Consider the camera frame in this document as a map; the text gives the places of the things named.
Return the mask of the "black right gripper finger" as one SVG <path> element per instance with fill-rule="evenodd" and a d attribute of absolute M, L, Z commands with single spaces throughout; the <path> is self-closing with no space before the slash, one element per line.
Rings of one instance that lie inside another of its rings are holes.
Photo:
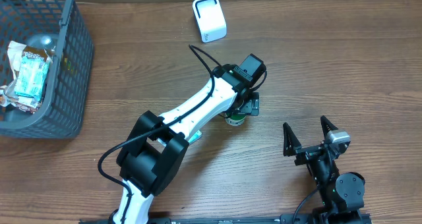
<path fill-rule="evenodd" d="M 332 124 L 324 115 L 320 118 L 320 123 L 322 126 L 324 138 L 329 138 L 338 130 L 338 128 L 334 124 Z"/>
<path fill-rule="evenodd" d="M 293 156 L 297 154 L 297 150 L 302 148 L 300 141 L 292 131 L 288 123 L 283 124 L 284 132 L 284 156 Z"/>

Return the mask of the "green lidded jar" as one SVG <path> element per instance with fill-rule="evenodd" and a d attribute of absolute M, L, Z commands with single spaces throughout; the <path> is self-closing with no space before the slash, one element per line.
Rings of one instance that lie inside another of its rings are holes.
<path fill-rule="evenodd" d="M 245 118 L 245 115 L 232 115 L 230 117 L 225 118 L 225 121 L 231 126 L 240 126 L 245 122 Z"/>

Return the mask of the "small teal tissue pack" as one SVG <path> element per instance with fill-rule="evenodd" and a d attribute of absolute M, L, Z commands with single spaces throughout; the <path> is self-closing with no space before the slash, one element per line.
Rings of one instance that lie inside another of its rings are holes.
<path fill-rule="evenodd" d="M 189 138 L 189 144 L 193 144 L 197 140 L 202 138 L 202 132 L 200 130 L 196 131 L 190 138 Z"/>

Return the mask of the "yellow oil bottle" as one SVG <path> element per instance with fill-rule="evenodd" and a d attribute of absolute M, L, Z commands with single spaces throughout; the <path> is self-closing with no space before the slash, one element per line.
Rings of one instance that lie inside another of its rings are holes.
<path fill-rule="evenodd" d="M 49 57 L 53 57 L 57 54 L 57 44 L 59 35 L 58 34 L 35 34 L 30 36 L 25 43 L 30 47 L 43 49 Z M 69 71 L 71 74 L 75 74 L 77 70 L 73 67 L 68 57 L 63 53 L 61 56 L 62 67 Z"/>

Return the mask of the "green flushable wipes pack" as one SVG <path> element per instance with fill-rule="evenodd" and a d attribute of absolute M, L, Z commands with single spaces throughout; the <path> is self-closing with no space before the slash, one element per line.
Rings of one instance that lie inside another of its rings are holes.
<path fill-rule="evenodd" d="M 16 80 L 15 94 L 40 101 L 49 65 L 49 57 L 45 60 L 40 56 L 23 56 Z"/>

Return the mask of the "brown mixed nuts bag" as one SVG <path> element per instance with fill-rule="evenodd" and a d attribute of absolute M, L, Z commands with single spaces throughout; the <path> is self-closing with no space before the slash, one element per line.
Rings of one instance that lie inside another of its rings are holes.
<path fill-rule="evenodd" d="M 45 49 L 11 41 L 7 56 L 13 80 L 1 87 L 1 106 L 35 113 L 42 105 L 44 86 L 52 58 Z"/>

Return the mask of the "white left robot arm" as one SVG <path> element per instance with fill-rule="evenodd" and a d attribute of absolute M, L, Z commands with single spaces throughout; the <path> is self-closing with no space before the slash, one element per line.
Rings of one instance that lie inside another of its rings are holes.
<path fill-rule="evenodd" d="M 217 115 L 239 126 L 259 113 L 257 89 L 267 76 L 263 63 L 218 65 L 206 85 L 171 111 L 143 113 L 121 147 L 123 195 L 108 223 L 147 223 L 151 203 L 177 174 L 187 148 Z"/>

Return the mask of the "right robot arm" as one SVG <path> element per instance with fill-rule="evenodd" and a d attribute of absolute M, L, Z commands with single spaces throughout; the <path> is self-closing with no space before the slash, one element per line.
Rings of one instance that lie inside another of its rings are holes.
<path fill-rule="evenodd" d="M 339 173 L 335 160 L 344 154 L 351 136 L 336 127 L 325 116 L 320 118 L 324 139 L 317 145 L 304 148 L 288 123 L 283 124 L 285 157 L 293 156 L 296 166 L 306 165 L 316 188 L 296 207 L 287 223 L 370 223 L 369 215 L 362 215 L 365 179 L 356 172 Z M 299 211 L 316 193 L 322 206 L 299 217 Z"/>

